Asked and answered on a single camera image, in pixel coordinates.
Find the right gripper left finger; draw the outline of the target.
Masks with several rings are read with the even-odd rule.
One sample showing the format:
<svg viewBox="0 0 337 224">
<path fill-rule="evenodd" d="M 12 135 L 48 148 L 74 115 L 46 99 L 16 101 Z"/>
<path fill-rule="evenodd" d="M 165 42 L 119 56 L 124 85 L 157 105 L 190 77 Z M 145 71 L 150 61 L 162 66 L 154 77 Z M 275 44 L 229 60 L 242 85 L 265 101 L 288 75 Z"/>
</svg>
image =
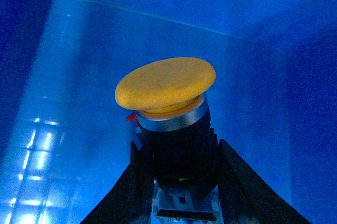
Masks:
<svg viewBox="0 0 337 224">
<path fill-rule="evenodd" d="M 153 153 L 149 144 L 131 142 L 130 164 L 108 194 L 81 223 L 150 223 L 154 192 Z"/>
</svg>

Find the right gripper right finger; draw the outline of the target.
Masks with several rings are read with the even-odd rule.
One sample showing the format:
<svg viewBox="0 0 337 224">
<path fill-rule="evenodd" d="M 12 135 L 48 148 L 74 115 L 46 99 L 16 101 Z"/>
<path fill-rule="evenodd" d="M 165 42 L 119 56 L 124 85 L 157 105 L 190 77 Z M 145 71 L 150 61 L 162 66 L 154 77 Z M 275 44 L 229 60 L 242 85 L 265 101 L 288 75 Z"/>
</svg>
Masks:
<svg viewBox="0 0 337 224">
<path fill-rule="evenodd" d="M 309 223 L 224 139 L 219 143 L 218 167 L 224 223 Z"/>
</svg>

